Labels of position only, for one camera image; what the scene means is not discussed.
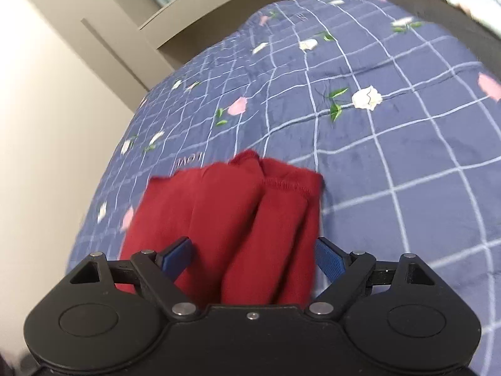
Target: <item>floral bedsheet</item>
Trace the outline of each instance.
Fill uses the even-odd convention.
[[[322,235],[344,250],[427,261],[480,318],[473,369],[500,375],[500,99],[458,40],[386,0],[271,4],[145,97],[70,267],[119,256],[151,176],[252,148],[324,176]]]

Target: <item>metal screw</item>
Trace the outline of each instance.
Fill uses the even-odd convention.
[[[257,312],[249,312],[247,314],[247,318],[251,321],[254,321],[255,319],[259,318],[259,314]]]
[[[196,313],[196,305],[190,302],[179,302],[172,307],[172,312],[179,316]]]
[[[328,302],[317,301],[310,305],[310,311],[315,315],[326,315],[334,311],[334,307]]]

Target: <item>folded red garment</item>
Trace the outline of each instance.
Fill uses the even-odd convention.
[[[251,150],[228,164],[152,178],[121,258],[188,236],[195,258],[176,285],[200,307],[304,305],[314,276],[321,187],[320,174]]]

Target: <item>mattress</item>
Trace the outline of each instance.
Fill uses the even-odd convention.
[[[281,1],[193,58],[143,100],[69,266],[119,257],[151,176],[251,148],[323,175],[321,234],[339,247],[429,263],[482,323],[473,370],[501,374],[499,84],[409,17],[388,0]]]

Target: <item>bed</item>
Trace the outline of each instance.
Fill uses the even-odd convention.
[[[69,267],[119,257],[151,176],[252,148],[324,176],[321,234],[339,247],[427,261],[482,323],[473,370],[500,375],[501,62],[409,16],[390,0],[282,1],[193,58],[141,103]]]

